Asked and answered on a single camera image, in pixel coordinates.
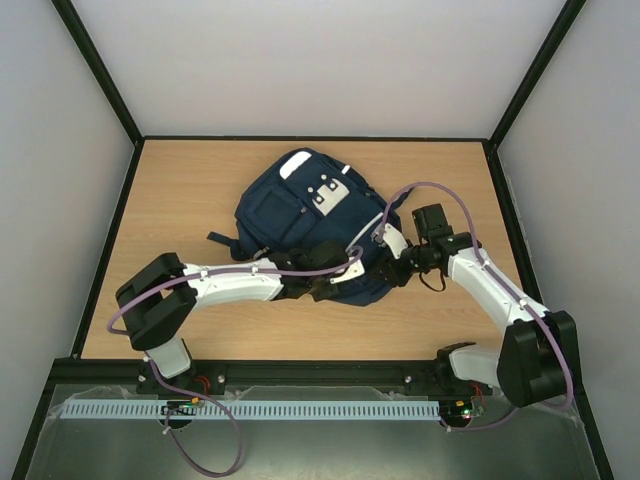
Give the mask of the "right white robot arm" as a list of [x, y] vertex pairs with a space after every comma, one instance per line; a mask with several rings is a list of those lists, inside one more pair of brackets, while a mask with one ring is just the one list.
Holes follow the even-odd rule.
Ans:
[[502, 335], [498, 350], [473, 342], [440, 350], [443, 363], [436, 367], [438, 384], [450, 392], [469, 381], [496, 387], [518, 408], [559, 396], [570, 404], [571, 369], [579, 358], [571, 317], [526, 295], [496, 267], [472, 230], [454, 232], [441, 205], [422, 207], [412, 216], [420, 240], [417, 245], [410, 245], [387, 221], [373, 231], [373, 239], [389, 250], [380, 269], [383, 278], [403, 286], [414, 274], [437, 270], [463, 288]]

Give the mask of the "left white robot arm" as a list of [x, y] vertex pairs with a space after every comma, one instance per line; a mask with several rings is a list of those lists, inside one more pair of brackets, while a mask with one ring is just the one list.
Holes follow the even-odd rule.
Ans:
[[194, 311], [242, 301], [277, 301], [310, 295], [316, 301], [337, 292], [342, 282], [365, 273], [363, 248], [326, 241], [311, 249], [273, 253], [258, 260], [222, 266], [183, 263], [162, 254], [116, 293], [119, 309], [106, 329], [124, 335], [166, 379], [192, 366], [179, 330]]

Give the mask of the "navy blue student backpack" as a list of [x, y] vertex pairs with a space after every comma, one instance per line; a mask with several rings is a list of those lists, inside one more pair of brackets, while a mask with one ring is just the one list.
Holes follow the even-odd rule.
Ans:
[[388, 203], [354, 168], [305, 147], [286, 153], [241, 195], [235, 211], [238, 237], [211, 232], [207, 239], [230, 249], [235, 261], [273, 253], [311, 252], [326, 241], [363, 249], [365, 273], [321, 290], [320, 298], [365, 307], [392, 287], [371, 268], [388, 252], [374, 240], [381, 222], [401, 230], [396, 213], [405, 194]]

